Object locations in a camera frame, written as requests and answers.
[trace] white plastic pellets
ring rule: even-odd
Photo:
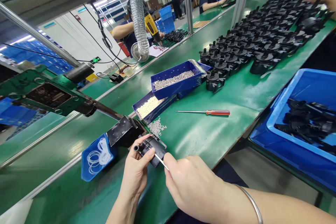
[[[148,125],[148,128],[150,129],[150,131],[156,135],[157,137],[161,136],[161,131],[166,129],[167,126],[163,126],[161,125],[161,118],[159,118],[157,121],[151,122]]]
[[[145,118],[150,112],[152,112],[157,106],[160,105],[165,100],[158,100],[155,96],[151,97],[146,101],[140,108],[137,109],[138,113],[142,118]]]
[[[160,90],[162,88],[166,88],[170,85],[173,85],[177,82],[183,81],[185,79],[188,79],[192,76],[194,76],[195,74],[192,71],[187,71],[184,73],[181,73],[180,75],[177,75],[173,78],[169,78],[167,80],[157,80],[153,83],[155,90]]]

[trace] paper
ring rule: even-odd
[[[164,51],[166,51],[167,49],[169,49],[168,47],[161,47],[161,46],[156,46],[156,45],[152,45],[149,48],[149,55],[153,56],[153,57],[158,57],[160,56]]]

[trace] red screwdriver handle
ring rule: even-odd
[[[229,116],[230,115],[230,111],[229,110],[207,110],[206,111],[207,115],[213,115],[213,116]]]

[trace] black wire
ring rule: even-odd
[[[110,50],[110,52],[113,54],[113,56],[116,57],[118,60],[120,60],[122,63],[124,63],[126,65],[133,65],[133,64],[136,65],[140,61],[141,57],[139,57],[137,62],[131,64],[131,63],[127,63],[127,62],[123,61],[122,59],[118,58],[117,55],[114,54],[114,52],[111,50],[112,49],[112,44],[110,45],[107,42],[108,38],[105,35],[104,27],[103,27],[102,21],[101,21],[100,16],[99,16],[99,12],[98,12],[97,8],[95,7],[95,5],[93,4],[93,2],[90,2],[90,5],[92,6],[92,8],[94,9],[94,11],[96,12],[96,14],[98,16],[98,28],[100,29],[101,35],[103,36],[102,40],[103,40],[104,44],[106,45],[106,47]]]
[[[37,54],[41,54],[41,55],[45,55],[45,56],[49,56],[51,58],[57,58],[57,59],[61,59],[63,60],[63,58],[60,58],[60,57],[55,57],[55,56],[52,56],[52,55],[49,55],[49,54],[45,54],[43,52],[37,52],[37,51],[33,51],[33,50],[29,50],[29,49],[26,49],[26,48],[21,48],[21,47],[17,47],[17,46],[14,46],[14,45],[9,45],[9,44],[6,44],[6,43],[3,43],[5,46],[9,46],[9,47],[14,47],[14,48],[17,48],[17,49],[21,49],[21,50],[24,50],[24,51],[29,51],[29,52],[32,52],[32,53],[37,53]],[[81,62],[90,62],[92,63],[91,61],[84,61],[84,60],[79,60],[78,61],[81,61]],[[95,62],[95,64],[107,64],[107,63],[111,63],[113,61],[109,61],[109,62]]]
[[[87,33],[89,33],[90,34],[90,36],[93,38],[93,40],[97,43],[97,45],[99,45],[99,47],[104,51],[104,53],[114,62],[114,64],[116,64],[116,66],[119,68],[119,70],[120,70],[120,67],[118,66],[118,64],[114,61],[114,59],[112,59],[111,57],[110,57],[110,55],[108,55],[107,54],[107,52],[105,52],[105,50],[101,47],[101,45],[97,42],[97,40],[92,36],[92,34],[85,28],[85,26],[75,17],[75,15],[73,15],[70,11],[69,11],[69,13],[78,21],[78,23],[80,23],[80,25],[86,30],[86,32]]]

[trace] pile of black parts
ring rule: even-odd
[[[328,135],[336,133],[336,111],[315,102],[289,99],[287,103],[290,112],[283,119],[285,125],[275,124],[274,127],[336,155],[336,146],[323,141]]]
[[[268,0],[245,19],[200,51],[201,63],[214,67],[219,78],[208,76],[207,89],[227,80],[253,61],[250,73],[264,75],[312,39],[333,12],[321,10],[321,0]]]

